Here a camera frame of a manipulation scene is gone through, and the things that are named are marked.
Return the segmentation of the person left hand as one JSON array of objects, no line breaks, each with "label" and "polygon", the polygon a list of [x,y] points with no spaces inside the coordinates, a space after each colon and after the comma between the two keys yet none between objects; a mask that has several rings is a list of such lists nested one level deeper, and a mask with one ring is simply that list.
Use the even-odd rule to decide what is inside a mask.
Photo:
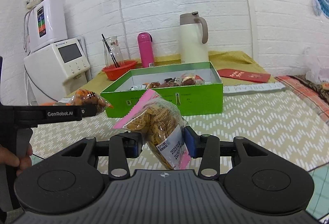
[{"label": "person left hand", "polygon": [[31,156],[33,154],[32,146],[29,144],[26,156],[18,158],[15,154],[10,152],[5,147],[0,147],[0,164],[16,167],[16,175],[19,176],[25,169],[32,166]]}]

